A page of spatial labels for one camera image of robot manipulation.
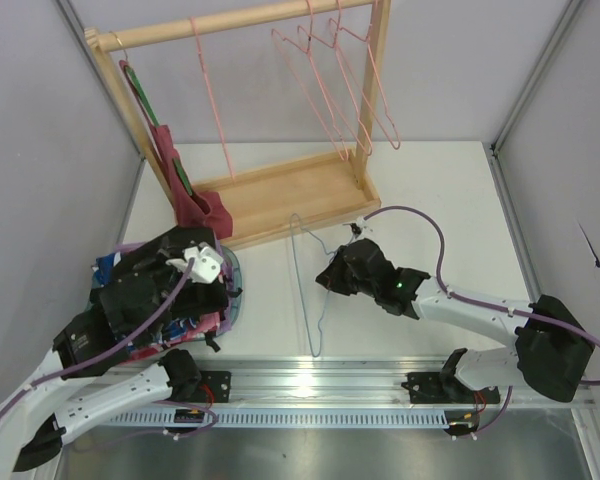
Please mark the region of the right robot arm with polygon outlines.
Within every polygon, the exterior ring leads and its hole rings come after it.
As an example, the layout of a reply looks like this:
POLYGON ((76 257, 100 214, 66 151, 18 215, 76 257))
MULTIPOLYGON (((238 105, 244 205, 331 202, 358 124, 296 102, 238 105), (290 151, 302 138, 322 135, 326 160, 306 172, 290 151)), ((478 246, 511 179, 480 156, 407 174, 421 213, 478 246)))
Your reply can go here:
POLYGON ((450 354, 440 381, 453 398, 491 386, 527 385, 550 400, 568 403, 594 352, 559 299, 460 301, 430 274, 394 266, 370 239, 341 246, 316 282, 344 296, 365 294, 395 316, 438 321, 496 341, 496 349, 463 347, 450 354))

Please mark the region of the blue wire hanger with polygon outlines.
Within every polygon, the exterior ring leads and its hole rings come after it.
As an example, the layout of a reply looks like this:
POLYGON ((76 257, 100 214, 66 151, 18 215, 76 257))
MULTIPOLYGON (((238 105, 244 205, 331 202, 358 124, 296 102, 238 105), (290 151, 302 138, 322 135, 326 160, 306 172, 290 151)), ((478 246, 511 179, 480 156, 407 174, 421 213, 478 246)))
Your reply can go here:
POLYGON ((314 346, 314 340, 312 337, 312 327, 311 327, 311 324, 309 321, 309 315, 308 315, 308 310, 307 310, 307 305, 306 305, 305 295, 304 295, 303 282, 302 282, 302 278, 301 278, 299 254, 298 254, 298 248, 297 248, 297 244, 296 244, 296 235, 295 235, 296 230, 299 230, 303 234, 308 234, 310 237, 312 237, 314 240, 316 240, 318 242, 318 244, 321 246, 323 254, 327 257, 329 262, 332 262, 335 259, 336 251, 329 250, 327 248, 325 242, 319 236, 317 236, 313 231, 311 231, 309 228, 307 228, 305 226, 302 217, 298 213, 292 213, 290 215, 290 217, 289 217, 289 237, 290 237, 290 242, 291 242, 291 254, 292 254, 295 279, 296 279, 296 283, 297 283, 297 287, 298 287, 298 295, 299 295, 299 300, 300 300, 302 319, 303 319, 303 323, 304 323, 304 327, 305 327, 305 333, 306 333, 307 342, 308 342, 308 346, 309 346, 309 352, 311 354, 311 357, 313 359, 318 359, 322 356, 322 352, 323 352, 323 348, 324 348, 323 321, 324 321, 326 313, 327 313, 327 307, 328 307, 330 293, 327 292, 325 294, 325 299, 323 302, 322 310, 321 310, 320 316, 316 322, 316 328, 317 328, 317 332, 318 332, 318 342, 317 342, 317 346, 314 346))

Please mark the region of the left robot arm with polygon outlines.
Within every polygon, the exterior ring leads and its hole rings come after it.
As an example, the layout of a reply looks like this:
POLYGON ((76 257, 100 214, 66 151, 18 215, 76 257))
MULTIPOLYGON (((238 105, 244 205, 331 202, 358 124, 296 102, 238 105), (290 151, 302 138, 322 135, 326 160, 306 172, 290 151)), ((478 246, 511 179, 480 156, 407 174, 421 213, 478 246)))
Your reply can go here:
POLYGON ((0 479, 35 469, 66 444, 118 414, 153 402, 185 403, 197 390, 201 372, 186 350, 172 350, 135 376, 86 394, 125 353, 130 341, 151 326, 173 302, 169 297, 127 338, 81 363, 63 361, 58 348, 0 402, 0 479))

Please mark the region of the black trousers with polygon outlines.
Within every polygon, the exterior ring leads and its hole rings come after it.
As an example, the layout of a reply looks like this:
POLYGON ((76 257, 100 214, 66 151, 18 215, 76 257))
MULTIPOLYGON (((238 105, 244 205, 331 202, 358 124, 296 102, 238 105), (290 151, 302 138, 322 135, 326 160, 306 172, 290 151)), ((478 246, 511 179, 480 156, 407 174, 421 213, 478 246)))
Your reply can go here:
MULTIPOLYGON (((115 253, 96 260, 96 286, 90 302, 104 314, 114 337, 128 337, 164 303, 182 277, 169 265, 184 250, 205 243, 214 247, 216 238, 207 227, 174 227, 127 253, 115 253)), ((187 281, 175 300, 130 346, 135 349, 163 343, 186 326, 195 326, 205 315, 222 316, 229 297, 221 278, 211 284, 187 281)))

